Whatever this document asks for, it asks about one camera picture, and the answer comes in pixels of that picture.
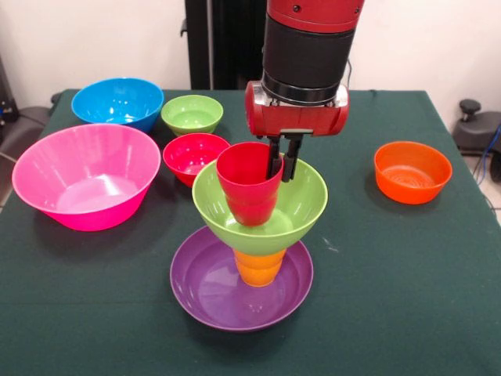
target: orange bowl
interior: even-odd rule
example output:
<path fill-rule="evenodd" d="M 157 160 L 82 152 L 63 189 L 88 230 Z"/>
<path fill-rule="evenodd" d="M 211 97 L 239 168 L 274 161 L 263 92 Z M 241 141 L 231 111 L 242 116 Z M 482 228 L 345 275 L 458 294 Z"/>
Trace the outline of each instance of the orange bowl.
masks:
<path fill-rule="evenodd" d="M 374 154 L 376 183 L 381 192 L 403 204 L 433 200 L 452 177 L 447 157 L 431 146 L 396 141 Z"/>

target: cup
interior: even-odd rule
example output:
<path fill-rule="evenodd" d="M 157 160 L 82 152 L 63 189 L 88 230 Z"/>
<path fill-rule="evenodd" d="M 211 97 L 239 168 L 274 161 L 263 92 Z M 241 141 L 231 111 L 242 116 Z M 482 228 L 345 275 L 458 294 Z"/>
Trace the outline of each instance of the cup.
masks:
<path fill-rule="evenodd" d="M 229 210 L 245 226 L 260 226 L 272 215 L 282 178 L 280 170 L 266 179 L 269 146 L 237 143 L 219 154 L 216 170 Z"/>
<path fill-rule="evenodd" d="M 236 268 L 243 282 L 252 287 L 264 287 L 274 281 L 282 266 L 285 249 L 267 256 L 252 256 L 233 249 Z"/>

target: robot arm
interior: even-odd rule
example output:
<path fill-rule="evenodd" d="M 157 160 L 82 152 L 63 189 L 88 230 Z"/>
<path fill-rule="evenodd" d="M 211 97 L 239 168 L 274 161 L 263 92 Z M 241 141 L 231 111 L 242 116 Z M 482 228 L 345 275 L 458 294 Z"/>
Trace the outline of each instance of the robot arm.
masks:
<path fill-rule="evenodd" d="M 279 167 L 279 141 L 290 140 L 283 181 L 294 177 L 304 134 L 335 135 L 348 119 L 341 85 L 364 0 L 269 0 L 263 76 L 247 84 L 250 132 L 271 144 L 269 177 Z"/>

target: orange cup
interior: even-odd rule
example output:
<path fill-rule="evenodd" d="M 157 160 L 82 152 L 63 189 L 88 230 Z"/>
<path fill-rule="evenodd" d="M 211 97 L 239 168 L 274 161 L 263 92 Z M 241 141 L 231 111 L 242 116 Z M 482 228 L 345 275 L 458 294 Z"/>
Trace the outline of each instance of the orange cup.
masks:
<path fill-rule="evenodd" d="M 447 157 L 431 146 L 411 141 L 387 143 L 374 154 L 377 186 L 403 204 L 433 200 L 452 177 Z"/>
<path fill-rule="evenodd" d="M 264 287 L 274 281 L 282 266 L 285 249 L 267 256 L 246 255 L 233 249 L 236 268 L 243 282 L 252 287 Z"/>

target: green tablecloth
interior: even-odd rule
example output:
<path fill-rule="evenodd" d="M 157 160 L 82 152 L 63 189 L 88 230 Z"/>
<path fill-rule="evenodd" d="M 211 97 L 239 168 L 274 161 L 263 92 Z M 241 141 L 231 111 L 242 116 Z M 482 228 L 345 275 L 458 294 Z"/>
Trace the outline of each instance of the green tablecloth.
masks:
<path fill-rule="evenodd" d="M 79 123 L 74 94 L 45 135 Z M 216 133 L 252 140 L 243 92 L 209 95 L 225 108 Z M 160 122 L 151 136 L 160 148 L 172 138 Z M 378 191 L 373 153 L 395 139 L 452 162 L 430 204 Z M 204 224 L 165 166 L 139 211 L 98 233 L 66 229 L 13 195 L 0 214 L 0 374 L 501 374 L 501 232 L 426 93 L 353 92 L 345 130 L 307 137 L 300 156 L 330 190 L 303 239 L 315 280 L 296 313 L 252 334 L 205 327 L 175 301 L 172 256 Z"/>

